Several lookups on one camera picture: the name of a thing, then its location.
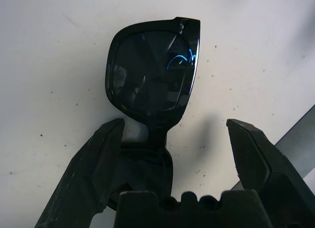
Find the white background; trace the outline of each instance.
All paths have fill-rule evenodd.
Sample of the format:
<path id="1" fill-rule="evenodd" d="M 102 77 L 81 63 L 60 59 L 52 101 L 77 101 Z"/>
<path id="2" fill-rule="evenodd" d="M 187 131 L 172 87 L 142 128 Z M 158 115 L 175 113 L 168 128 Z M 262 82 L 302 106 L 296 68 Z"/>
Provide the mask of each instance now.
<path id="1" fill-rule="evenodd" d="M 201 20 L 190 104 L 168 134 L 176 199 L 219 198 L 238 181 L 227 118 L 276 143 L 314 104 L 315 0 L 0 0 L 0 227 L 34 227 L 101 124 L 123 116 L 124 138 L 145 134 L 105 95 L 109 45 L 128 25 L 176 16 Z"/>

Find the black sunglasses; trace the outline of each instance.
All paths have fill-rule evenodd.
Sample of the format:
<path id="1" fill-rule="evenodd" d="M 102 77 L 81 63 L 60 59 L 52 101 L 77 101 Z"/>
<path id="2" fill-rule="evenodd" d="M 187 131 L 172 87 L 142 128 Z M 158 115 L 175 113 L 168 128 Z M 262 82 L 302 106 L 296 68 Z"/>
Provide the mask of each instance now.
<path id="1" fill-rule="evenodd" d="M 175 18 L 129 26 L 114 37 L 106 94 L 114 106 L 145 124 L 146 142 L 121 142 L 124 120 L 103 124 L 76 153 L 35 227 L 89 227 L 124 191 L 171 195 L 173 161 L 166 134 L 187 106 L 195 78 L 200 21 Z"/>
<path id="2" fill-rule="evenodd" d="M 177 17 L 131 25 L 110 45 L 105 88 L 111 103 L 147 126 L 146 142 L 123 142 L 108 206 L 123 191 L 171 195 L 173 161 L 167 132 L 183 116 L 199 52 L 200 21 Z"/>

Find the dark tinted lens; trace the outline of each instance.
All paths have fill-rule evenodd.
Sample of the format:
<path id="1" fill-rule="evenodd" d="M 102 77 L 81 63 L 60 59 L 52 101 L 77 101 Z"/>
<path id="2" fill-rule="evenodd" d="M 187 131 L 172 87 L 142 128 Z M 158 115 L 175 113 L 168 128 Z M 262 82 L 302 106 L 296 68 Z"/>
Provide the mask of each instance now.
<path id="1" fill-rule="evenodd" d="M 178 34 L 144 32 L 129 36 L 115 54 L 114 94 L 148 116 L 173 108 L 191 59 L 187 43 Z"/>

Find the sunglasses lens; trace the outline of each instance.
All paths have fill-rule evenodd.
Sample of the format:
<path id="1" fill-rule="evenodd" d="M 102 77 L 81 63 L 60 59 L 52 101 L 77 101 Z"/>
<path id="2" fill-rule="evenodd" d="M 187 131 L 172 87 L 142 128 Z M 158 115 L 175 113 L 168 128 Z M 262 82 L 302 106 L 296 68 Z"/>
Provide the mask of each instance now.
<path id="1" fill-rule="evenodd" d="M 143 32 L 129 36 L 116 49 L 113 90 L 131 109 L 155 116 L 176 106 L 191 68 L 191 51 L 171 32 Z"/>

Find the black plastic frame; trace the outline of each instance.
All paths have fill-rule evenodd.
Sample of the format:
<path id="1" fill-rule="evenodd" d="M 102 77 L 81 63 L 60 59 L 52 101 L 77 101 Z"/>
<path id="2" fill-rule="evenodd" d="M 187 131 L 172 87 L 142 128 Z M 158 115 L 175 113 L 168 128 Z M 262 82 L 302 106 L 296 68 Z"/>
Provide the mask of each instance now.
<path id="1" fill-rule="evenodd" d="M 199 53 L 199 40 L 200 40 L 200 21 L 188 18 L 180 18 L 176 17 L 173 20 L 163 20 L 163 21 L 151 21 L 145 23 L 139 23 L 135 25 L 128 26 L 121 31 L 119 31 L 115 37 L 109 48 L 107 65 L 106 65 L 106 76 L 105 76 L 105 89 L 108 99 L 111 103 L 118 108 L 120 111 L 128 115 L 129 117 L 135 119 L 138 122 L 145 124 L 149 132 L 156 131 L 162 132 L 162 135 L 166 136 L 166 133 L 169 129 L 175 126 L 180 119 L 182 118 L 187 102 L 182 106 L 175 106 L 172 109 L 165 110 L 161 112 L 158 116 L 146 116 L 141 113 L 138 113 L 128 107 L 127 105 L 123 104 L 119 99 L 115 96 L 113 87 L 112 87 L 112 68 L 113 63 L 115 60 L 115 54 L 118 46 L 120 43 L 125 40 L 127 37 L 134 35 L 136 33 L 141 32 L 148 32 L 148 31 L 164 31 L 164 32 L 172 32 L 178 35 L 185 40 L 188 44 L 189 48 L 191 49 L 192 53 L 196 55 L 195 65 L 194 65 L 194 72 L 193 73 L 186 73 L 185 78 L 191 78 L 191 83 L 188 84 L 184 81 L 182 91 L 180 92 L 180 96 L 183 94 L 187 94 L 189 96 L 191 94 L 196 69 L 197 69 L 197 60 L 198 60 L 198 53 Z"/>

